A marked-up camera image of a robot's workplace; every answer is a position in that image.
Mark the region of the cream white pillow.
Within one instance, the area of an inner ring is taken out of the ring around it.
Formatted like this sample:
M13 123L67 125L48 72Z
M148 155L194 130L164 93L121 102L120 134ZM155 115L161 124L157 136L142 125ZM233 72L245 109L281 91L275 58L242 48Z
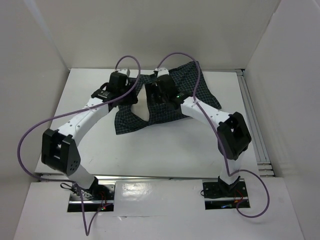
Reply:
M131 112L141 118L142 120L148 122L150 118L150 113L147 103L147 94L145 86L143 85L137 95L138 102L131 106Z

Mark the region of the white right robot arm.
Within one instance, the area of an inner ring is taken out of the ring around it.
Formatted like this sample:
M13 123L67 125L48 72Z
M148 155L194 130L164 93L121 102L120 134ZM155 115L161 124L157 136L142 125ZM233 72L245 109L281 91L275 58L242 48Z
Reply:
M167 71L156 71L155 82L151 84L151 96L156 103L166 104L173 111L191 117L210 126L217 138L217 148L224 158L225 167L218 177L218 190L223 196L230 196L240 180L240 165L244 152L252 141L243 115L218 110L194 94L179 91Z

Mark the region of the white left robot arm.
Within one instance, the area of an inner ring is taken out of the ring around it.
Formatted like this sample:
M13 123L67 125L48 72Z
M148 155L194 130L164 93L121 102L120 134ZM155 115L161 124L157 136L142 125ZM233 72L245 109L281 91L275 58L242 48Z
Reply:
M136 104L138 98L127 68L115 70L109 81L92 93L81 112L55 130L42 135L41 162L64 174L88 200L109 198L110 189L81 165L78 146L89 130L119 105Z

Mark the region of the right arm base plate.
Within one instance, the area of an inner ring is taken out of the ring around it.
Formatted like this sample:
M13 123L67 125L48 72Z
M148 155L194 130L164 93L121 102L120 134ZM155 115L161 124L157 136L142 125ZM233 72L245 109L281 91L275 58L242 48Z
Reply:
M239 209L251 207L247 186L243 179L240 179L231 190L222 186L218 179L204 179L200 195L204 198L206 210L236 209L237 204Z

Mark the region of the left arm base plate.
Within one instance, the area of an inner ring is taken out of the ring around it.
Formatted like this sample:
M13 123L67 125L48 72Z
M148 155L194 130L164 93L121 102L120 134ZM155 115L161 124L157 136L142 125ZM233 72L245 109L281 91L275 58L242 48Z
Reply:
M95 196L83 190L81 191L85 212L93 213L93 212L96 212L97 210L100 210L101 212L114 211L116 184L111 183L111 184L105 184L104 186L106 190L103 190L103 191L100 190ZM66 187L63 187L61 184L60 187L70 191L67 212L80 213L82 211L81 197L77 189L73 185L72 186L68 185Z

